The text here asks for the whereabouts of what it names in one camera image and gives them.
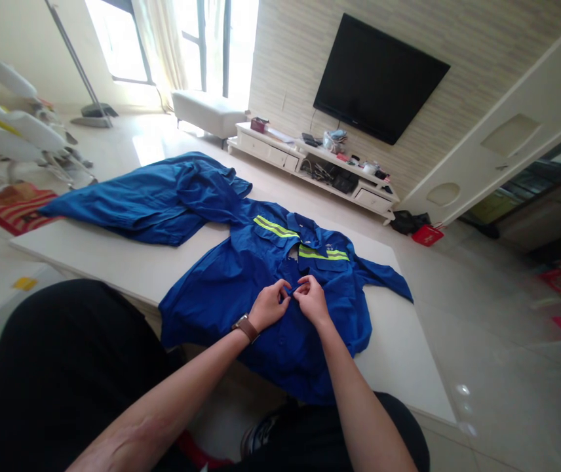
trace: black bag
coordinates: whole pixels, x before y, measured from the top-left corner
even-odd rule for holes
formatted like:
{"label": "black bag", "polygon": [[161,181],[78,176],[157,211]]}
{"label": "black bag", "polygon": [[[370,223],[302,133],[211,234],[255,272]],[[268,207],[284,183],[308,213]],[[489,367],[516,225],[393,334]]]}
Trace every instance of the black bag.
{"label": "black bag", "polygon": [[414,234],[426,224],[431,224],[428,213],[412,216],[407,210],[401,210],[394,212],[394,216],[397,218],[390,223],[390,226],[405,236]]}

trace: sneaker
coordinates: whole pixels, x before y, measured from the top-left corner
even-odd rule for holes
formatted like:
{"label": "sneaker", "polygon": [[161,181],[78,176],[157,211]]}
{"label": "sneaker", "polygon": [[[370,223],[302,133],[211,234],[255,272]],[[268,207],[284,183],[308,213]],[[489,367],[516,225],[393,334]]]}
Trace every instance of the sneaker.
{"label": "sneaker", "polygon": [[241,438],[241,460],[251,455],[258,448],[267,444],[269,432],[279,418],[276,412],[266,416],[260,423],[250,426]]}

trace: red rug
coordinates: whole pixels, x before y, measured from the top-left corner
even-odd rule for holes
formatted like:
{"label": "red rug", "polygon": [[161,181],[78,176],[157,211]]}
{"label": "red rug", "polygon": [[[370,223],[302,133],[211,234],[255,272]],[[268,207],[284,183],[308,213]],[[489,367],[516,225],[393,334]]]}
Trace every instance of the red rug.
{"label": "red rug", "polygon": [[38,212],[57,198],[51,190],[38,190],[29,182],[8,186],[0,191],[0,226],[14,236],[49,224],[58,218],[47,218]]}

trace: black tv screen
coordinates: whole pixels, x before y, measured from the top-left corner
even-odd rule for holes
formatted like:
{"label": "black tv screen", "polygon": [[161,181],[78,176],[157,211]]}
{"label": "black tv screen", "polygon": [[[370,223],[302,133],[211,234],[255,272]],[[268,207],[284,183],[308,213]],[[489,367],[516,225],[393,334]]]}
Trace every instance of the black tv screen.
{"label": "black tv screen", "polygon": [[450,67],[344,14],[313,106],[394,144]]}

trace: blue work jacket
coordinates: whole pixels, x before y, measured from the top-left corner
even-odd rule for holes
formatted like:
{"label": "blue work jacket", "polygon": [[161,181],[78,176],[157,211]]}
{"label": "blue work jacket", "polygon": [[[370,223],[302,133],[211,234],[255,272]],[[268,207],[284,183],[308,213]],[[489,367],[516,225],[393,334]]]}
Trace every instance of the blue work jacket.
{"label": "blue work jacket", "polygon": [[[216,220],[209,212],[205,216]],[[212,345],[248,313],[261,289],[278,279],[296,289],[300,277],[315,276],[352,356],[366,349],[372,332],[365,284],[388,287],[412,301],[406,281],[391,267],[358,257],[344,234],[322,229],[276,203],[246,198],[232,220],[221,221],[231,224],[230,238],[208,251],[159,306],[165,347]],[[292,248],[297,259],[291,257]],[[299,400],[334,403],[320,338],[296,300],[239,359]]]}
{"label": "blue work jacket", "polygon": [[[320,228],[276,203],[242,198],[251,184],[235,177],[234,170],[226,172],[210,163],[215,170],[200,166],[200,156],[204,155],[168,159],[169,172],[148,173],[142,172],[147,167],[141,168],[89,190],[68,193],[45,207],[49,216],[88,221],[148,243],[186,241],[201,226],[194,217],[230,225],[230,237],[209,250],[160,303],[165,347],[185,342],[212,345],[250,310],[261,289],[278,279],[295,289],[303,275],[316,277],[352,356],[366,349],[372,332],[365,284],[390,288],[412,301],[403,277],[387,265],[358,257],[344,234]],[[142,182],[137,182],[137,175]],[[121,181],[130,191],[120,192]],[[170,202],[185,210],[171,216]],[[171,217],[161,218],[162,213]],[[125,228],[112,226],[121,221],[128,222]],[[334,403],[322,344],[295,300],[283,318],[243,351],[240,360],[299,400]]]}
{"label": "blue work jacket", "polygon": [[250,190],[235,169],[190,152],[65,193],[40,213],[92,223],[141,243],[180,246],[207,223],[195,212],[200,199],[231,208],[235,202],[227,199],[238,201]]}

